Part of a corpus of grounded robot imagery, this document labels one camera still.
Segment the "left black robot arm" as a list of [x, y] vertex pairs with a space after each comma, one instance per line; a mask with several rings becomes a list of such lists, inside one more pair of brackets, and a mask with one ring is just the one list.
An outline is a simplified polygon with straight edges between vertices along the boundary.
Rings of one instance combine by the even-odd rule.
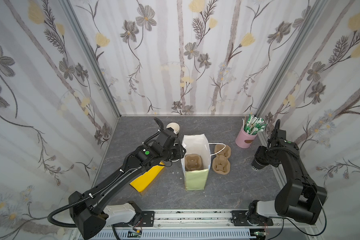
[[106, 206], [125, 185], [155, 166], [163, 167], [166, 162], [183, 158], [186, 149], [179, 140], [179, 132], [165, 127], [158, 118], [154, 120], [160, 127], [157, 133], [129, 153], [121, 167], [104, 181], [84, 193], [71, 194], [67, 205], [48, 215], [48, 222], [58, 227], [77, 228], [82, 237], [89, 240], [107, 225], [111, 214], [106, 212]]

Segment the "black paper coffee cup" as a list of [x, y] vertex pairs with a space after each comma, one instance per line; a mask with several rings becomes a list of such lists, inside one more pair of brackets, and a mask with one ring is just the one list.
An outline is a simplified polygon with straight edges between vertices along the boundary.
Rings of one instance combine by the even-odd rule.
[[257, 159], [253, 159], [251, 166], [252, 166], [253, 170], [259, 171], [259, 170], [262, 170], [267, 165], [260, 163]]

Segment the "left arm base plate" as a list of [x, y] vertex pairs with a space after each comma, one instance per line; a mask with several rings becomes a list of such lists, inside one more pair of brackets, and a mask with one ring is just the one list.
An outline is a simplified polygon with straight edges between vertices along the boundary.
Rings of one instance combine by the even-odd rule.
[[155, 219], [155, 212], [154, 211], [142, 211], [141, 213], [141, 221], [138, 227], [145, 228], [145, 227], [153, 227], [154, 226], [154, 219]]

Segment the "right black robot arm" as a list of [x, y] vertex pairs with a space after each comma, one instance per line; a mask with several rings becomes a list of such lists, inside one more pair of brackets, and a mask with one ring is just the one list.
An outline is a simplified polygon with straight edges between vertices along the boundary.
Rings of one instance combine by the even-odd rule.
[[251, 163], [255, 171], [266, 166], [282, 166], [286, 184], [273, 201], [255, 200], [246, 214], [250, 225], [271, 226], [273, 218], [288, 219], [291, 223], [314, 225], [321, 213], [328, 192], [309, 176], [296, 143], [287, 140], [286, 131], [277, 120], [266, 146], [258, 147]]

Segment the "green white paper bag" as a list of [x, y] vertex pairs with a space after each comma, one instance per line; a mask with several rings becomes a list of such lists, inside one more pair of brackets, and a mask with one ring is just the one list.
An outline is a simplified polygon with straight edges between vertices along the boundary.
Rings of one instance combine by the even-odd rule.
[[182, 169], [186, 191], [201, 191], [205, 189], [209, 170], [212, 164], [210, 143], [207, 137], [202, 135], [185, 135], [182, 147], [186, 150], [182, 157]]

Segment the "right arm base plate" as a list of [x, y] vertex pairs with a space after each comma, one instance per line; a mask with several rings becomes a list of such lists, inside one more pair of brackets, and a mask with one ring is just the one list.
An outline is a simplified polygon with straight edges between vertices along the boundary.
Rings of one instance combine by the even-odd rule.
[[249, 211], [231, 211], [231, 213], [231, 223], [233, 223], [235, 227], [266, 227], [274, 225], [271, 218], [261, 216], [256, 212], [250, 213]]

